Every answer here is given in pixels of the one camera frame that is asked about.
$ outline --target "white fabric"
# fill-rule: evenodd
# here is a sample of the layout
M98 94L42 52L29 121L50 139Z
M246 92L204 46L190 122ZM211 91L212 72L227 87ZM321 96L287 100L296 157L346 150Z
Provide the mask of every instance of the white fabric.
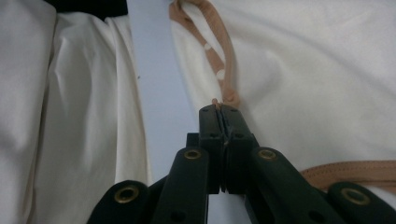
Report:
M33 197L55 11L0 1L0 223L25 223Z
M390 1L211 1L235 52L241 111L261 146L298 169L396 159L396 4ZM206 21L184 4L220 54ZM216 78L205 49L172 26L195 110ZM396 198L375 192L396 208Z
M0 22L0 223L85 223L149 179L128 18L3 1Z

